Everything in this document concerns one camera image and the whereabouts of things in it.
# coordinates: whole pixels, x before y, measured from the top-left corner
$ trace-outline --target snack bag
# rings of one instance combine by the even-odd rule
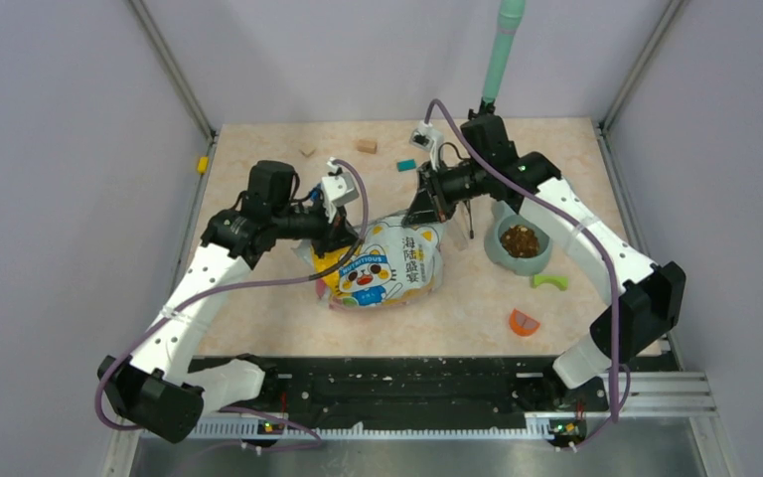
[[[318,280],[317,294],[333,309],[370,309],[403,305],[426,295],[442,282],[440,240],[444,224],[404,227],[405,212],[378,219],[353,258],[338,271]],[[297,253],[321,271],[337,263],[349,248],[319,257],[307,241]]]

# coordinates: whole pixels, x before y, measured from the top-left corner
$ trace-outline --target green toy piece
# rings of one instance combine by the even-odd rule
[[[407,159],[396,163],[396,170],[399,172],[410,171],[416,169],[416,161],[413,159]]]
[[[542,285],[543,283],[550,283],[557,288],[560,289],[560,291],[565,291],[568,289],[568,277],[567,276],[560,276],[560,275],[534,275],[531,277],[531,286],[533,288],[537,288],[538,286]]]

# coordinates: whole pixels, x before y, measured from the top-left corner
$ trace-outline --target beige table surface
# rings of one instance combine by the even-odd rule
[[[520,155],[539,151],[563,172],[577,195],[603,222],[623,237],[624,228],[588,118],[505,119]],[[416,189],[413,171],[399,173],[397,161],[426,160],[407,144],[416,121],[228,124],[218,150],[197,225],[199,236],[214,213],[246,189],[250,167],[271,159],[294,165],[302,178],[299,195],[326,173],[336,156],[356,166],[368,186],[371,219],[405,209]],[[457,143],[447,127],[446,140]],[[378,153],[358,152],[360,138],[373,138]],[[316,152],[303,157],[310,144]],[[454,162],[450,148],[446,161]],[[491,199],[473,201],[476,237],[464,249],[444,239],[443,284],[403,307],[363,312],[329,310],[313,283],[231,292],[228,303],[201,343],[203,355],[253,353],[263,356],[485,356],[559,354],[588,330],[604,310],[592,284],[558,248],[545,273],[567,275],[567,291],[550,285],[531,288],[530,280],[497,267],[484,254],[483,238],[492,223]],[[360,223],[360,201],[348,207]],[[307,275],[310,267],[283,241],[267,253],[250,279]],[[541,323],[530,337],[508,325],[517,308]],[[655,344],[647,352],[658,354]]]

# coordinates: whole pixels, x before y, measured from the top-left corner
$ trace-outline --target gray bowl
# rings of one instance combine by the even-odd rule
[[[487,258],[516,275],[531,276],[542,273],[548,265],[548,261],[551,260],[551,239],[545,232],[514,213],[504,202],[493,204],[493,218],[495,221],[484,236],[484,251],[487,253]],[[516,258],[510,256],[505,250],[500,242],[500,237],[509,228],[515,226],[527,227],[534,231],[534,235],[539,241],[539,255],[531,258]]]

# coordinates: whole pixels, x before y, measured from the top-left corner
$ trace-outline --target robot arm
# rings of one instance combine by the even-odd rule
[[[351,176],[342,174],[331,160],[329,167],[333,172],[321,180],[317,193],[310,195],[311,206],[305,208],[293,199],[299,186],[293,167],[274,161],[253,166],[248,189],[239,195],[239,201],[209,220],[183,280],[151,325],[161,327],[104,383],[116,413],[166,440],[179,442],[203,413],[258,396],[264,371],[250,361],[234,359],[188,372],[227,296],[215,293],[186,302],[204,291],[246,281],[277,239],[310,239],[318,254],[354,244],[358,236],[346,220],[344,206],[358,192]],[[188,306],[178,311],[184,303]],[[99,378],[114,361],[111,356],[103,360]]]
[[[589,334],[560,355],[543,371],[544,402],[570,399],[572,390],[612,365],[611,312],[619,307],[619,363],[626,363],[678,321],[686,276],[676,263],[659,266],[623,242],[574,194],[569,183],[542,154],[519,157],[502,118],[484,107],[470,111],[461,126],[467,142],[493,168],[523,189],[554,204],[576,219],[575,227],[554,212],[525,198],[489,174],[475,160],[446,166],[435,144],[443,136],[430,123],[421,122],[410,143],[427,151],[431,161],[417,169],[419,184],[405,225],[445,222],[458,203],[481,195],[507,202],[520,215],[540,227],[583,270],[609,305],[590,326]],[[586,229],[604,246],[615,265],[618,303],[611,303],[610,280],[601,254],[583,233]]]

